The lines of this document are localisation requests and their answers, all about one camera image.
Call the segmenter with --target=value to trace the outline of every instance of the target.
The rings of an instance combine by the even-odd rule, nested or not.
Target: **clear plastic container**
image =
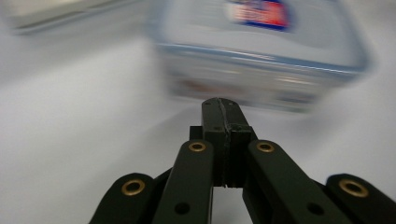
[[[148,32],[181,96],[307,111],[369,65],[336,0],[164,0]]]

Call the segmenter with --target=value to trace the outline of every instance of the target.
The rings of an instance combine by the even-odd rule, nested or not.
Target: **container label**
[[[229,18],[237,23],[283,31],[289,27],[288,12],[279,0],[233,0]]]

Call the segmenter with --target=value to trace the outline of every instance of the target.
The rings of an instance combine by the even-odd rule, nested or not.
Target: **white table surface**
[[[348,0],[375,67],[311,114],[243,107],[318,182],[349,173],[396,200],[396,3]],[[34,35],[0,21],[0,223],[88,223],[123,175],[171,167],[200,101],[169,97],[139,30],[144,3]],[[251,223],[240,189],[215,189],[213,223]]]

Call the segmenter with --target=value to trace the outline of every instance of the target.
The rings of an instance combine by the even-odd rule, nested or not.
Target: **red and blue label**
[[[240,0],[229,5],[235,22],[284,31],[290,26],[289,13],[279,0]]]

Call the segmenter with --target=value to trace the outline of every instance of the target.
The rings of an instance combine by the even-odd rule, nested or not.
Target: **brass insert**
[[[122,185],[122,193],[127,195],[127,196],[134,196],[136,194],[139,194],[140,192],[143,191],[145,188],[146,184],[140,179],[133,179],[127,181],[124,185]]]
[[[189,149],[191,151],[200,152],[206,149],[206,145],[200,142],[194,142],[189,145]]]
[[[260,142],[256,145],[257,149],[262,152],[273,152],[275,149],[271,144]]]
[[[369,190],[354,180],[342,179],[338,185],[343,191],[355,197],[365,198],[369,195]]]

